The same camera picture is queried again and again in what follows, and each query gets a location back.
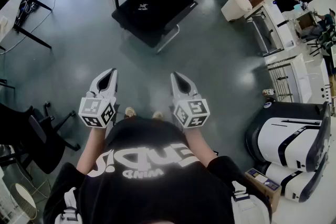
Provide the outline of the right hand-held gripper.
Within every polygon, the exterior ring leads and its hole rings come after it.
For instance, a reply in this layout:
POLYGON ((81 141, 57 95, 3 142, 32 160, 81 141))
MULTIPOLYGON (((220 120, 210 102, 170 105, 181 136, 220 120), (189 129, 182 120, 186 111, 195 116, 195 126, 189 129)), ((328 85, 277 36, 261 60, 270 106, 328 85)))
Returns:
MULTIPOLYGON (((180 99, 182 94, 189 96, 197 94, 195 83, 178 72, 171 73, 171 86, 175 99, 180 99)), ((182 128, 191 129, 203 126, 210 116, 210 111, 206 99, 180 99, 174 104, 173 115, 182 128)))

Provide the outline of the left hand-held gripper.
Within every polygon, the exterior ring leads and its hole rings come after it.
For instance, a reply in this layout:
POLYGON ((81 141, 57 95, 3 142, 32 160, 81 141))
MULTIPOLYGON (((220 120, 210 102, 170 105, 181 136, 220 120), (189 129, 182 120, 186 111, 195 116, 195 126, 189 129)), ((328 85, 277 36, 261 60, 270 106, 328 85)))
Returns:
POLYGON ((81 99, 78 115, 87 127, 105 129, 115 115, 114 97, 118 87, 118 71, 108 69, 91 83, 86 97, 81 99))

